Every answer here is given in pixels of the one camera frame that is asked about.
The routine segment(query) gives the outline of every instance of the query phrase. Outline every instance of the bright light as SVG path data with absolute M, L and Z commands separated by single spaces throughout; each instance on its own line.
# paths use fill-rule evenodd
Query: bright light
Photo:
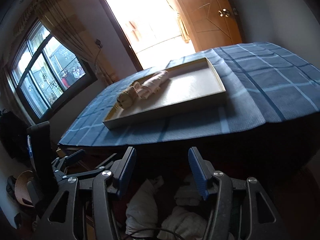
M 19 60 L 19 63 L 18 63 L 18 69 L 21 74 L 27 68 L 31 58 L 32 57 L 31 57 L 31 54 L 29 53 L 29 51 L 28 52 L 26 51 L 25 53 L 22 54 L 21 59 Z
M 107 0 L 144 69 L 195 53 L 167 0 Z

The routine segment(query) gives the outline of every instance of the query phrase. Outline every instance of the door knob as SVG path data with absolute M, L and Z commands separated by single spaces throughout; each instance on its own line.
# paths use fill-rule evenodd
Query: door knob
M 222 9 L 221 11 L 218 11 L 219 15 L 221 17 L 229 17 L 230 16 L 230 12 L 228 9 Z

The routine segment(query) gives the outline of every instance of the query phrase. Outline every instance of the black cable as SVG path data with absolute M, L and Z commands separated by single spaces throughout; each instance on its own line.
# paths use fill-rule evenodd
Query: black cable
M 101 45 L 101 47 L 99 47 L 99 52 L 98 52 L 98 54 L 96 55 L 96 58 L 94 59 L 94 66 L 95 66 L 95 67 L 97 66 L 96 63 L 97 63 L 97 59 L 98 59 L 98 56 L 99 56 L 99 53 L 100 53 L 101 49 L 102 49 L 102 45 Z
M 177 233 L 175 233 L 175 232 L 173 232 L 171 230 L 168 230 L 168 229 L 164 229 L 164 228 L 144 228 L 144 229 L 140 229 L 140 230 L 137 230 L 137 231 L 133 232 L 132 234 L 126 236 L 125 238 L 122 238 L 122 240 L 126 240 L 127 238 L 129 238 L 130 236 L 134 235 L 135 233 L 142 232 L 142 231 L 148 231 L 148 230 L 166 231 L 168 233 L 171 233 L 171 234 L 175 235 L 176 237 L 180 238 L 181 240 L 185 240 L 182 236 L 178 235 Z

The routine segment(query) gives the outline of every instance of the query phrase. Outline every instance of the doorway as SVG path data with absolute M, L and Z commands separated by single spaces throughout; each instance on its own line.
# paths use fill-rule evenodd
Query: doorway
M 194 54 L 179 13 L 168 0 L 106 0 L 143 69 Z

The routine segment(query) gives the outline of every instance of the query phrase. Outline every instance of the metal screw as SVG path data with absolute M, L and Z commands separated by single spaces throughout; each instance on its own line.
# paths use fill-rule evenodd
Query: metal screw
M 215 171 L 213 173 L 213 175 L 216 176 L 216 177 L 222 177 L 223 176 L 223 172 L 222 171 Z
M 69 183 L 74 183 L 74 182 L 76 182 L 77 181 L 77 178 L 76 177 L 70 177 L 69 179 L 68 179 L 68 182 Z
M 250 178 L 248 179 L 248 181 L 249 181 L 250 183 L 253 183 L 253 184 L 256 184 L 256 183 L 258 182 L 257 179 L 254 178 L 254 177 L 250 177 Z
M 111 171 L 103 171 L 101 174 L 104 177 L 109 177 L 109 176 L 111 176 L 112 172 Z

